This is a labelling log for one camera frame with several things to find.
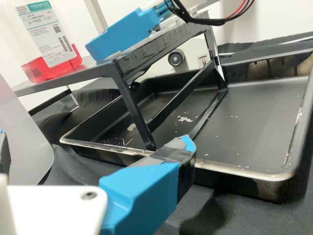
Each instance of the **white wall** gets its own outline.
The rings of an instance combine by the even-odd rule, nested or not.
[[[145,6],[147,0],[99,0],[109,25],[116,22],[125,14],[138,6]],[[212,18],[228,15],[241,0],[223,0],[210,6]],[[87,56],[85,44],[97,35],[96,29],[87,12],[84,0],[54,0],[61,13],[62,20],[67,23],[69,34],[82,56]],[[251,9],[240,18],[221,27],[215,27],[218,44],[227,42],[254,42],[295,33],[313,31],[313,1],[312,0],[256,0]],[[197,55],[206,53],[203,37],[198,37],[182,45],[186,54],[189,69],[198,66]],[[10,50],[0,36],[0,73],[10,86],[27,80],[23,71],[13,58]],[[153,65],[145,76],[157,75],[159,71],[173,72],[167,63],[167,58]],[[82,84],[71,85],[79,88]],[[39,94],[32,94],[21,98],[23,105],[31,109],[41,102],[56,95],[64,88],[57,88]]]

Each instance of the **white plastic part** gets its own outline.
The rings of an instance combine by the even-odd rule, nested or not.
[[[6,185],[6,175],[0,174],[0,234],[15,235],[15,226]]]
[[[11,155],[9,184],[36,185],[51,168],[54,153],[1,74],[0,127],[7,135]]]
[[[7,187],[0,174],[0,234],[97,235],[107,201],[98,187]]]

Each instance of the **black cable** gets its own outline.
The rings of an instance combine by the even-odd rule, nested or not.
[[[204,25],[214,25],[220,26],[225,24],[228,21],[234,20],[244,14],[254,3],[255,0],[248,0],[245,6],[240,10],[240,12],[230,18],[222,18],[222,19],[199,19],[192,18],[184,7],[184,5],[180,2],[180,0],[170,0],[172,6],[170,6],[167,0],[164,0],[167,8],[178,17],[182,18],[186,23],[195,23],[195,24],[204,24]]]

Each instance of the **white residue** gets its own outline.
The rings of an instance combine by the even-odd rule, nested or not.
[[[187,118],[187,117],[179,117],[178,121],[181,121],[181,122],[183,122],[183,121],[192,122],[193,120],[190,119],[190,118]]]
[[[136,128],[136,124],[135,124],[135,123],[132,123],[132,124],[130,124],[129,127],[127,127],[127,130],[128,130],[128,131],[133,131],[135,128]]]
[[[125,146],[127,146],[132,140],[133,140],[133,138],[131,138],[131,139],[125,144]]]

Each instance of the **stand leg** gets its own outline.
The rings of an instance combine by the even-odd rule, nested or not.
[[[126,104],[126,107],[128,111],[130,112],[134,123],[136,125],[136,128],[138,129],[138,132],[141,135],[142,140],[144,141],[147,150],[150,151],[156,151],[156,143],[152,137],[152,134],[148,128],[148,126],[145,123],[145,120],[143,119],[138,106],[136,103],[134,103],[134,100],[131,95],[131,91],[126,84],[126,82],[123,80],[122,76],[120,75],[119,71],[117,70],[118,65],[115,65],[114,68],[112,68],[112,78],[114,82],[116,83],[119,91],[121,92],[121,95],[124,99],[124,102]]]

